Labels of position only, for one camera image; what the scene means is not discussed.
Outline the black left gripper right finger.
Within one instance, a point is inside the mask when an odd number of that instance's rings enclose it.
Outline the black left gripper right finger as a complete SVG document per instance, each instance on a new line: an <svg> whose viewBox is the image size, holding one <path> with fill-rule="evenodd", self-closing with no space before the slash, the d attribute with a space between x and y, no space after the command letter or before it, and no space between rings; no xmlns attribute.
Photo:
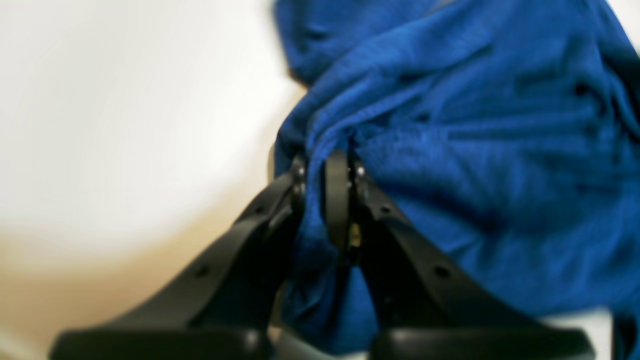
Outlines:
<svg viewBox="0 0 640 360"><path fill-rule="evenodd" d="M324 163L324 218L374 305L368 359L594 360L585 331L544 325L478 285L342 150Z"/></svg>

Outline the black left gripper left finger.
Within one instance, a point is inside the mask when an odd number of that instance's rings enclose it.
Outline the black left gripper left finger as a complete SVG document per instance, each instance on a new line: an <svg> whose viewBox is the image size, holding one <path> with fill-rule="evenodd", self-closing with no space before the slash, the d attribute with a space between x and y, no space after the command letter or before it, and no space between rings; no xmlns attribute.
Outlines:
<svg viewBox="0 0 640 360"><path fill-rule="evenodd" d="M269 360L268 328L306 194L297 156L178 276L134 309L68 330L52 360Z"/></svg>

